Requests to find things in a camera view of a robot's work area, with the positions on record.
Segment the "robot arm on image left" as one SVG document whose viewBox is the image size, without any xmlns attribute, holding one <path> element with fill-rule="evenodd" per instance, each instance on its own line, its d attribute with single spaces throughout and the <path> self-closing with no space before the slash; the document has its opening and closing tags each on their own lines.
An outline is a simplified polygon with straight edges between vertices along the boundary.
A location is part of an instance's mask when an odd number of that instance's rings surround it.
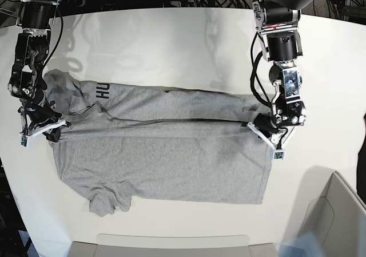
<svg viewBox="0 0 366 257">
<path fill-rule="evenodd" d="M 68 123 L 54 111 L 55 103 L 46 98 L 47 85 L 43 70 L 54 51 L 50 49 L 51 27 L 59 14 L 60 0 L 21 0 L 16 25 L 22 29 L 15 46 L 14 63 L 8 83 L 10 94 L 21 106 L 21 144 L 31 137 L 44 135 L 56 142 L 60 127 Z"/>
</svg>

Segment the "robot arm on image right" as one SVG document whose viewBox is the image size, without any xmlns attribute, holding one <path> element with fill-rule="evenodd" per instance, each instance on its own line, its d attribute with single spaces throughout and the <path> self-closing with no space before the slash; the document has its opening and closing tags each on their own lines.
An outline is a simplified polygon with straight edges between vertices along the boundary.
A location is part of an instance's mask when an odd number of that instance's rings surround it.
<svg viewBox="0 0 366 257">
<path fill-rule="evenodd" d="M 303 125 L 305 105 L 300 97 L 302 79 L 295 60 L 303 54 L 299 35 L 301 11 L 313 0 L 253 0 L 256 36 L 262 51 L 253 62 L 250 80 L 254 81 L 260 59 L 272 62 L 270 83 L 275 95 L 271 100 L 262 99 L 256 90 L 253 95 L 270 113 L 257 116 L 255 127 L 267 138 L 289 127 Z"/>
</svg>

